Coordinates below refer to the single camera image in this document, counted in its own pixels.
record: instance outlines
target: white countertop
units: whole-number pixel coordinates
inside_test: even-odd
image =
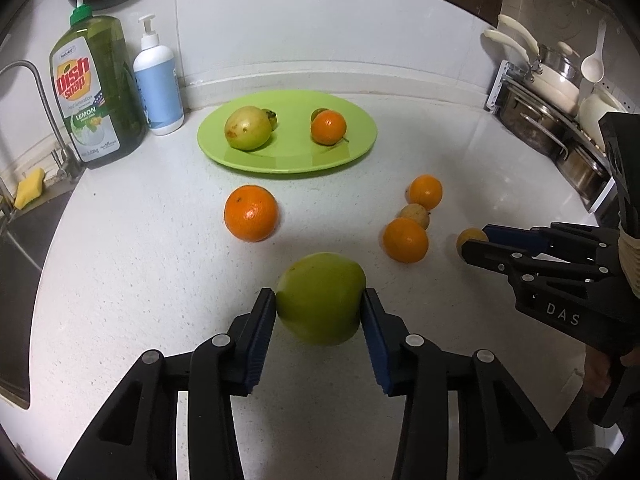
[[[68,203],[40,281],[31,333],[31,407],[0,402],[15,444],[55,477],[76,441],[139,355],[191,351],[293,261],[337,251],[364,268],[388,312],[442,349],[491,349],[550,425],[580,387],[583,346],[514,309],[503,276],[466,265],[455,240],[487,223],[529,228],[594,224],[544,156],[487,112],[377,95],[344,96],[375,119],[372,152],[337,171],[259,176],[210,161],[196,130],[212,108],[131,155],[87,170]],[[379,246],[383,227],[421,173],[444,198],[431,215],[427,257],[413,266]],[[282,222],[247,244],[223,224],[226,197],[255,183],[276,197]],[[276,322],[261,382],[233,400],[247,479],[390,478],[404,399],[377,386],[361,332],[336,348],[299,343]],[[186,478],[184,399],[178,477]]]

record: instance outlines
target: sink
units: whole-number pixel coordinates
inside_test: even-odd
[[[0,236],[0,395],[25,409],[30,403],[29,344],[36,292],[73,189],[68,180],[47,187],[12,215]]]

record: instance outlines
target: green dish soap bottle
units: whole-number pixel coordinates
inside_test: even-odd
[[[88,168],[113,162],[140,145],[146,121],[120,20],[94,16],[78,0],[71,28],[49,61],[66,130]]]

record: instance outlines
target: dish rack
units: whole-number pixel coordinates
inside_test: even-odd
[[[487,97],[486,108],[493,115],[497,116],[500,113],[500,107],[505,104],[505,95],[511,91],[514,91],[519,95],[525,96],[528,102],[535,105],[537,108],[543,109],[545,111],[545,114],[551,115],[553,119],[561,123],[562,126],[564,126],[564,130],[566,133],[565,139],[570,139],[572,141],[572,144],[576,144],[577,146],[580,146],[585,152],[588,152],[589,155],[591,155],[593,159],[597,161],[599,166],[602,167],[606,172],[606,177],[608,178],[608,180],[602,188],[602,191],[597,196],[587,198],[583,195],[580,195],[580,198],[582,199],[582,202],[584,203],[587,211],[598,216],[597,211],[603,205],[608,206],[609,203],[614,203],[616,198],[615,184],[611,176],[609,159],[607,158],[604,149],[601,146],[598,146],[590,136],[588,136],[583,130],[581,130],[580,125],[573,118],[561,112],[553,105],[549,104],[538,95],[534,94],[531,90],[526,88],[526,86],[524,86],[524,76],[525,72],[523,69],[509,62],[508,60],[503,60],[500,64],[500,68],[498,69],[494,85]],[[574,183],[567,177],[567,175],[562,171],[561,173],[569,181],[569,183],[572,184],[575,189],[577,189]]]

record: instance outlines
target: blue label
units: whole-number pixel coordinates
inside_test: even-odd
[[[174,59],[136,72],[136,82],[151,129],[168,126],[184,115]]]

